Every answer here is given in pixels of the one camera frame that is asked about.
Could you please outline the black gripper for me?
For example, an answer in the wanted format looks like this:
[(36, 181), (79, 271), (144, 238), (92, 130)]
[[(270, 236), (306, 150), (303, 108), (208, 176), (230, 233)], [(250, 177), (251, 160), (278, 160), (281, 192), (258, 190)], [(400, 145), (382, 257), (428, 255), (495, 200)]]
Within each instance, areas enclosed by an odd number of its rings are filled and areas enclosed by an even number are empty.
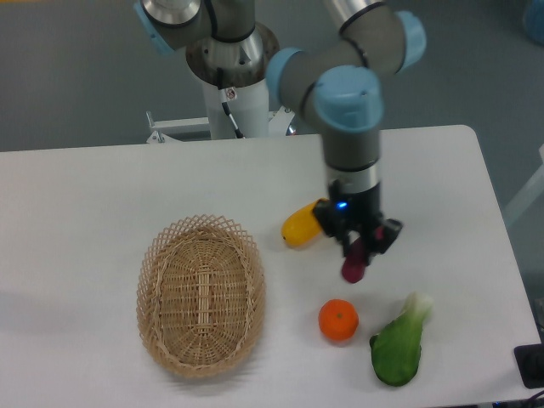
[(359, 233), (365, 265), (369, 266), (376, 255), (384, 254), (393, 245), (403, 223), (394, 218), (382, 218), (380, 184), (358, 193), (343, 192), (342, 187), (339, 180), (329, 184), (330, 200), (319, 199), (313, 215), (323, 232), (337, 241), (345, 258), (351, 247), (349, 232)]

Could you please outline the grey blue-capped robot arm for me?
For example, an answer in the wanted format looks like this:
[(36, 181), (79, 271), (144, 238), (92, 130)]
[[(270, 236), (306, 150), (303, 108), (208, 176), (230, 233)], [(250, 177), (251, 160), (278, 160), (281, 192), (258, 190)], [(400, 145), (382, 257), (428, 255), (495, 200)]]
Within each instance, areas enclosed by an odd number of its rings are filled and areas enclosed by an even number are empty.
[(328, 198), (314, 209), (344, 256), (363, 265), (386, 252), (402, 223), (380, 208), (380, 80), (415, 64), (427, 38), (412, 13), (384, 1), (329, 1), (339, 39), (318, 54), (279, 48), (252, 1), (138, 1), (135, 12), (163, 53), (184, 50), (207, 92), (215, 139), (269, 133), (276, 99), (322, 138)]

